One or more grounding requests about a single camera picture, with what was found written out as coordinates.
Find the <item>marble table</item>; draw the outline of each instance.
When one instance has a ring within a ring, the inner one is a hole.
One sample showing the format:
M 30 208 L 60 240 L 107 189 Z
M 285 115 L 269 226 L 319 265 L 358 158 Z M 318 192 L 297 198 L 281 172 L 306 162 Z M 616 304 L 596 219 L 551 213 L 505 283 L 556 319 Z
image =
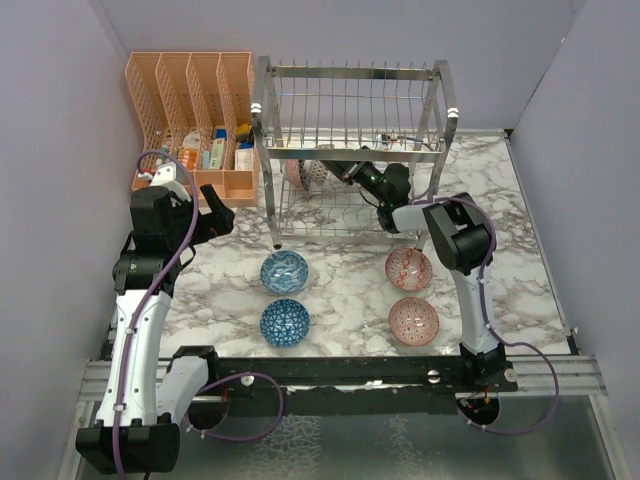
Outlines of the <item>marble table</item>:
M 416 189 L 426 188 L 429 166 L 419 166 Z M 496 328 L 508 341 L 526 341 L 545 353 L 569 353 L 565 330 L 533 227 L 499 135 L 458 135 L 440 183 L 440 195 L 469 192 L 496 222 L 498 247 L 492 271 Z M 437 310 L 440 331 L 424 347 L 409 347 L 391 333 L 387 316 L 404 296 L 391 285 L 384 262 L 389 245 L 285 242 L 310 266 L 305 288 L 288 298 L 307 307 L 309 335 L 298 346 L 271 347 L 260 334 L 260 315 L 277 295 L 260 282 L 259 270 L 273 252 L 263 198 L 239 209 L 233 234 L 197 247 L 194 262 L 178 278 L 160 355 L 183 345 L 214 345 L 221 356 L 456 355 L 461 336 L 455 286 L 429 242 L 425 254 L 434 277 L 413 294 Z M 509 353 L 530 354 L 526 348 Z

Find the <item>wall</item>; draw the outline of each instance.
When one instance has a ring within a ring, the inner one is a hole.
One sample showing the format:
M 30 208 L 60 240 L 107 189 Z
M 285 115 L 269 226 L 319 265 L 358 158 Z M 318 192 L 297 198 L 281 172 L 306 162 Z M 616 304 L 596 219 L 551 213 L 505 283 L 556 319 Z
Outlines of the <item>wall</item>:
M 0 45 L 0 471 L 50 479 L 113 308 L 140 143 L 85 0 L 3 5 Z
M 560 301 L 640 478 L 638 18 L 637 0 L 589 0 L 512 142 Z
M 583 0 L 100 0 L 125 49 L 272 60 L 449 60 L 462 128 L 512 128 Z

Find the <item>wire rack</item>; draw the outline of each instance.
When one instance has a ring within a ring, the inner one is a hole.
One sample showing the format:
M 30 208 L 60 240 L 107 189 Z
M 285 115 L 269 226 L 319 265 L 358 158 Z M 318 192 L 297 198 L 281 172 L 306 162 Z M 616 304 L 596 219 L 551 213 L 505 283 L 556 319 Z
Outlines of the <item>wire rack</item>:
M 260 57 L 251 107 L 265 182 L 267 222 L 276 247 L 283 239 L 415 242 L 414 234 L 389 235 L 367 193 L 331 174 L 322 182 L 287 181 L 285 162 L 298 161 L 301 175 L 320 161 L 371 161 L 432 165 L 425 196 L 432 198 L 455 135 L 458 108 L 446 61 L 402 68 L 273 66 Z M 271 159 L 280 160 L 282 190 L 274 198 Z

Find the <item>light blue bowl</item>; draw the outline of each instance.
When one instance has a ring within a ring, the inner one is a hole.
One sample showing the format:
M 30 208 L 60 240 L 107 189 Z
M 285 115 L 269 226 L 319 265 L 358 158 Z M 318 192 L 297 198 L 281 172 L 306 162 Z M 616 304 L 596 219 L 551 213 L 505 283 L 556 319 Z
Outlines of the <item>light blue bowl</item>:
M 304 306 L 283 298 L 269 305 L 260 318 L 260 332 L 274 347 L 293 347 L 309 333 L 311 316 Z
M 309 278 L 309 266 L 296 252 L 272 253 L 260 268 L 260 280 L 274 293 L 287 295 L 300 290 Z

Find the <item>red bowl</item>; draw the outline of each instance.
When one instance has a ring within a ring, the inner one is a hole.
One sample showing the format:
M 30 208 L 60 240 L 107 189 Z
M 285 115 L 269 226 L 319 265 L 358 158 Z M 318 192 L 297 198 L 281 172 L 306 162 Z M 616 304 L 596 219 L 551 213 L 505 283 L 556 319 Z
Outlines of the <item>red bowl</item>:
M 433 278 L 431 262 L 415 248 L 399 248 L 391 252 L 384 271 L 391 283 L 406 292 L 422 290 Z
M 431 342 L 440 330 L 438 312 L 421 298 L 398 300 L 389 311 L 391 333 L 403 343 L 418 347 Z

